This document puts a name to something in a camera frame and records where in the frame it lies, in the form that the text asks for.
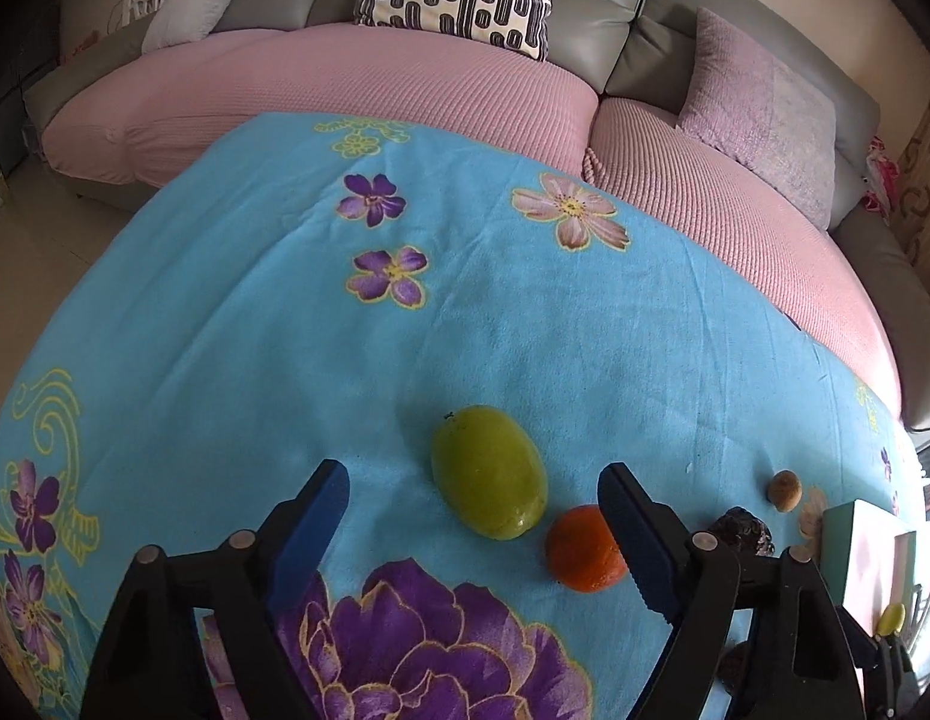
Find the green fruit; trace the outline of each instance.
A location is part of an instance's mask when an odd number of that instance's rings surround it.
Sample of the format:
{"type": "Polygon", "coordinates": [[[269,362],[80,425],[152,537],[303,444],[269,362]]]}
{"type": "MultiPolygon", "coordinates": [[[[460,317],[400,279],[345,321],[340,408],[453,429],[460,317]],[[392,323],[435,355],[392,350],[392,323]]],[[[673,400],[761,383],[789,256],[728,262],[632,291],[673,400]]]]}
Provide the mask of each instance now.
{"type": "Polygon", "coordinates": [[[905,605],[889,604],[886,610],[881,613],[875,632],[880,637],[890,637],[892,634],[898,634],[904,624],[905,605]]]}
{"type": "Polygon", "coordinates": [[[548,477],[521,426],[491,406],[448,415],[431,443],[435,485],[468,527],[507,541],[542,518],[548,477]]]}

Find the blue blanket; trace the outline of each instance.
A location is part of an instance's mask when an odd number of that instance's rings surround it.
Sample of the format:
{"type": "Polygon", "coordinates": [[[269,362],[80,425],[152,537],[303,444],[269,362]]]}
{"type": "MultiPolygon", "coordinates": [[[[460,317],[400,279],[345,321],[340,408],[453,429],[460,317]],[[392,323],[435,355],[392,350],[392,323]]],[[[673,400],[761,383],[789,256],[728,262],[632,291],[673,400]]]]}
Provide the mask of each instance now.
{"type": "MultiPolygon", "coordinates": [[[[901,426],[735,272],[577,178],[399,122],[267,114],[226,135],[116,238],[20,381],[0,648],[49,718],[77,715],[137,548],[254,528],[324,457],[352,502],[277,632],[329,720],[624,717],[667,625],[630,579],[578,594],[543,559],[611,461],[689,528],[743,506],[779,549],[814,540],[826,501],[924,518],[901,426]],[[548,471],[514,541],[467,530],[431,480],[436,426],[476,403],[548,471]],[[806,487],[789,515],[764,499],[786,467],[806,487]]],[[[723,709],[713,691],[705,715],[723,709]]]]}

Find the curtain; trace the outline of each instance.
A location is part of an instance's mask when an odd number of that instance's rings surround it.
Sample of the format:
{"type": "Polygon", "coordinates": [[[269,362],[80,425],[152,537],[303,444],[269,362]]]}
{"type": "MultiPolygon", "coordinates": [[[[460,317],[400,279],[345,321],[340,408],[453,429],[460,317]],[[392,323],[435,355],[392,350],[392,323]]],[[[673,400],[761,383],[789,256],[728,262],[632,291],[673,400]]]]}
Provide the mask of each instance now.
{"type": "Polygon", "coordinates": [[[930,101],[899,162],[899,206],[889,224],[930,295],[930,101]]]}

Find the pink sofa cover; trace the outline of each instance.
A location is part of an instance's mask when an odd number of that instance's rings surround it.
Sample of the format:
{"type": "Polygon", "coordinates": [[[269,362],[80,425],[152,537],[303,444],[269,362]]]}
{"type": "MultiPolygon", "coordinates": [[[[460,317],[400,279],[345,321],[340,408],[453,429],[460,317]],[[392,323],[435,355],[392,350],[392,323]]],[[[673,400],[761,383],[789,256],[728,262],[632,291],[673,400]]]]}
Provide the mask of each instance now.
{"type": "Polygon", "coordinates": [[[598,109],[584,175],[685,233],[827,346],[894,418],[898,368],[865,288],[832,239],[761,178],[633,100],[598,109]]]}
{"type": "Polygon", "coordinates": [[[135,176],[164,186],[262,111],[327,111],[457,132],[581,171],[598,106],[558,66],[448,35],[333,23],[230,52],[167,83],[132,114],[135,176]]]}
{"type": "Polygon", "coordinates": [[[147,53],[102,77],[69,100],[41,134],[49,165],[73,178],[128,184],[135,172],[125,148],[132,114],[176,79],[239,46],[283,34],[243,29],[209,35],[198,43],[147,53]]]}

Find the orange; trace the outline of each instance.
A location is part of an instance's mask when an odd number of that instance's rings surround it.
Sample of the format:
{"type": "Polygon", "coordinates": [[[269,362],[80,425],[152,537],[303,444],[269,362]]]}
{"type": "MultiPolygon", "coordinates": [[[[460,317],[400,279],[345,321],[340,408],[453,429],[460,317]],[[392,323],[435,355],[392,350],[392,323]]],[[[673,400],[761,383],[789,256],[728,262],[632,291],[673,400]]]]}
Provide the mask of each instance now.
{"type": "Polygon", "coordinates": [[[555,520],[545,537],[548,570],[577,592],[611,587],[628,566],[596,504],[569,509],[555,520]]]}

